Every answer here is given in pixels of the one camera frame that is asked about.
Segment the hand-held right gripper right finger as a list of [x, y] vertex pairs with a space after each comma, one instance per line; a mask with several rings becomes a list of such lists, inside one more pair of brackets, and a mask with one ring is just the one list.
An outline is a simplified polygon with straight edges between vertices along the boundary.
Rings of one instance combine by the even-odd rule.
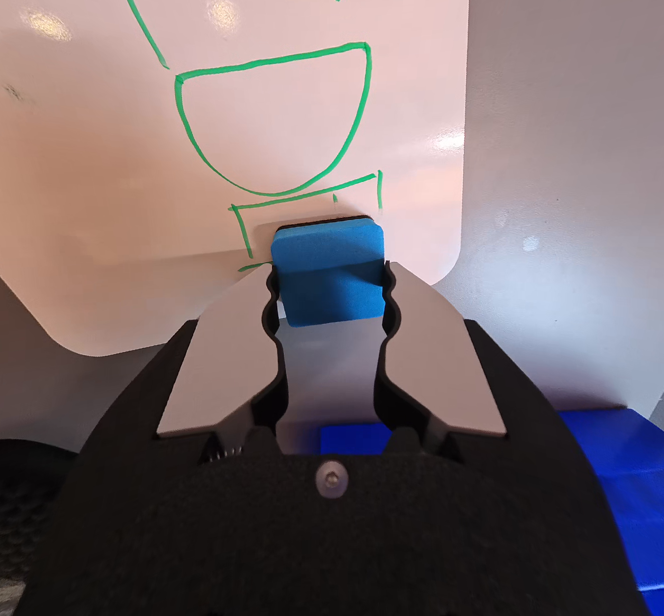
[[462, 315], [432, 286], [386, 261], [385, 332], [373, 405], [390, 430], [409, 427], [437, 453], [450, 433], [501, 439], [506, 425]]

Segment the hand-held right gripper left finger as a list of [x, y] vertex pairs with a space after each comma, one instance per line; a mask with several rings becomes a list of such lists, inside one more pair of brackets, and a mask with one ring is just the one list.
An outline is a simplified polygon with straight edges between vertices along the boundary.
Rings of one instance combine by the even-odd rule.
[[276, 338], [278, 281], [253, 268], [200, 315], [157, 427], [161, 439], [213, 433], [221, 456], [241, 454], [254, 427], [275, 433], [288, 404]]

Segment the blue foam eraser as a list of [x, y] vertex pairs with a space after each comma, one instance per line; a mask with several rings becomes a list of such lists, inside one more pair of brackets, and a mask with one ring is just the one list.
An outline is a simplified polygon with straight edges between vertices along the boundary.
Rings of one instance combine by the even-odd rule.
[[282, 226], [271, 256], [291, 327], [383, 315], [385, 239], [369, 216]]

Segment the small white whiteboard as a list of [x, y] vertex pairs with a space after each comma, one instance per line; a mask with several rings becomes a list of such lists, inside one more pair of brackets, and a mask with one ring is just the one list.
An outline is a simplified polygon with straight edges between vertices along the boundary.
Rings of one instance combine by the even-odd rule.
[[88, 356], [161, 344], [368, 215], [430, 285], [460, 253], [469, 0], [1, 0], [1, 277]]

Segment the blue plastic bin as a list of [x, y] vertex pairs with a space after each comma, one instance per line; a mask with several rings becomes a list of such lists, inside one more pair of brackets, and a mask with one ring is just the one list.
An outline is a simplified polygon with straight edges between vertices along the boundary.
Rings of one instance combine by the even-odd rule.
[[628, 409], [559, 415], [598, 477], [646, 607], [662, 615], [663, 432]]

